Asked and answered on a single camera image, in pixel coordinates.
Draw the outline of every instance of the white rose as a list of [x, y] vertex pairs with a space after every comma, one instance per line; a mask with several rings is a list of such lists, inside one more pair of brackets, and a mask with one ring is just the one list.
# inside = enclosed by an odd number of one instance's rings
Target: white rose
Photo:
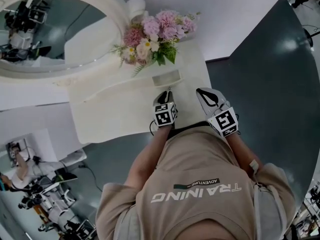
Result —
[[149, 55], [149, 53], [150, 53], [150, 49], [146, 49], [145, 48], [145, 44], [144, 43], [140, 43], [136, 47], [136, 53], [137, 53], [139, 59], [146, 60], [148, 55]]

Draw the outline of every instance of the white table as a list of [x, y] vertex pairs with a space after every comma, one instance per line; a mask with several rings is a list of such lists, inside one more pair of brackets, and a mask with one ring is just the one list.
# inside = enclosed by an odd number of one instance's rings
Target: white table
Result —
[[99, 72], [68, 87], [71, 111], [81, 143], [100, 143], [149, 131], [154, 99], [170, 86], [156, 87], [154, 76], [179, 70], [182, 80], [172, 86], [178, 109], [176, 128], [205, 119], [196, 89], [211, 87], [203, 55], [193, 40], [178, 44], [175, 65], [152, 65], [131, 78], [134, 67], [119, 69], [118, 58]]

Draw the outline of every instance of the pink flower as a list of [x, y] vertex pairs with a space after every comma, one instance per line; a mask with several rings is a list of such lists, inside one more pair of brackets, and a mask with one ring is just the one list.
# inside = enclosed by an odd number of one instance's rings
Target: pink flower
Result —
[[126, 46], [135, 48], [143, 37], [140, 29], [131, 27], [124, 33], [123, 41]]
[[189, 33], [195, 32], [197, 30], [197, 25], [187, 16], [183, 17], [183, 30]]
[[158, 35], [160, 31], [160, 25], [153, 16], [146, 17], [142, 21], [144, 33], [148, 36]]
[[162, 33], [162, 38], [169, 40], [172, 38], [175, 38], [177, 33], [177, 29], [176, 26], [170, 26], [164, 29], [163, 33]]
[[185, 34], [185, 31], [183, 30], [182, 26], [181, 25], [176, 25], [175, 27], [176, 29], [176, 37], [181, 39], [181, 38], [184, 38], [186, 36]]
[[160, 11], [155, 17], [159, 21], [160, 27], [165, 30], [166, 28], [176, 25], [176, 17], [179, 15], [174, 10]]

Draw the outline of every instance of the sleeve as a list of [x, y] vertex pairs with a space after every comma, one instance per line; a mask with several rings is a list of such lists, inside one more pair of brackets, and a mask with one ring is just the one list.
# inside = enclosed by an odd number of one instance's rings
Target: sleeve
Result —
[[116, 183], [108, 183], [103, 187], [100, 205], [97, 210], [95, 224], [100, 240], [112, 240], [120, 214], [135, 204], [138, 190]]
[[26, 175], [23, 180], [19, 179], [16, 171], [11, 178], [11, 182], [13, 184], [13, 188], [24, 189], [31, 182], [31, 179], [28, 175]]
[[267, 163], [255, 177], [258, 183], [274, 186], [277, 190], [286, 213], [287, 227], [289, 227], [296, 215], [296, 201], [285, 171], [272, 163]]

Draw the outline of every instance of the glove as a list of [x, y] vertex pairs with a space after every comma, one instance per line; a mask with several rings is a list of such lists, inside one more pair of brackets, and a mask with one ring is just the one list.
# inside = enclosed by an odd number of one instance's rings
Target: glove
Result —
[[220, 91], [211, 88], [198, 88], [196, 96], [206, 114], [206, 120], [221, 137], [238, 131], [235, 111]]

